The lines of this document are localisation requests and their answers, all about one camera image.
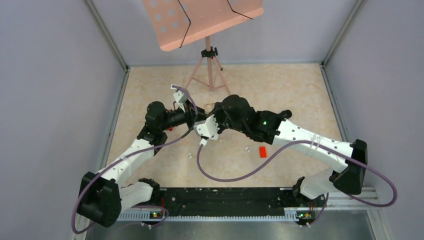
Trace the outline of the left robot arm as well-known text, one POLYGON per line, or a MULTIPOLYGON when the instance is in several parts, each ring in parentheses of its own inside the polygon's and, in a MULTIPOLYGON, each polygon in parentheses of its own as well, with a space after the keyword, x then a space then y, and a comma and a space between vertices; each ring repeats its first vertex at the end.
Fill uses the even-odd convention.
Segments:
POLYGON ((187 125, 186 137, 194 124, 208 117, 204 109, 189 100, 174 110, 168 110, 160 101, 147 106, 145 124, 130 147, 115 161, 97 173, 87 172, 82 180, 79 196, 72 212, 73 227, 76 216, 81 215, 103 227, 110 227, 119 215, 141 203, 154 207, 160 202, 159 184, 142 178, 124 186, 130 176, 146 161, 153 158, 163 147, 180 140, 167 141, 166 131, 187 125))

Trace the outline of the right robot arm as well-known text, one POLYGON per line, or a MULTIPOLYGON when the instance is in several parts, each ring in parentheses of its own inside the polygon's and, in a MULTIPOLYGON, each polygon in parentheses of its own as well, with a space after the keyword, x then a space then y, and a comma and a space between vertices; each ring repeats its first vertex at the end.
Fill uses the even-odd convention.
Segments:
POLYGON ((359 195, 362 192, 366 170, 358 163, 368 163, 365 141, 338 141, 319 135, 291 122, 290 110, 256 111, 244 97, 236 94, 208 104, 206 111, 216 120, 218 134, 234 130, 255 142, 291 148, 328 166, 319 173, 298 179, 293 187, 293 200, 297 205, 307 206, 326 193, 340 191, 359 195))

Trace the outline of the beige charging case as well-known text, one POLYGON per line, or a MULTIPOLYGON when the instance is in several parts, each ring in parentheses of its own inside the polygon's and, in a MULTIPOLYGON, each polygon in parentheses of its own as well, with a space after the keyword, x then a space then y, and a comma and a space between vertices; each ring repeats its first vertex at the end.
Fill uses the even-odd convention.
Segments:
POLYGON ((204 112, 206 114, 211 113, 215 108, 215 103, 207 103, 204 105, 204 112))

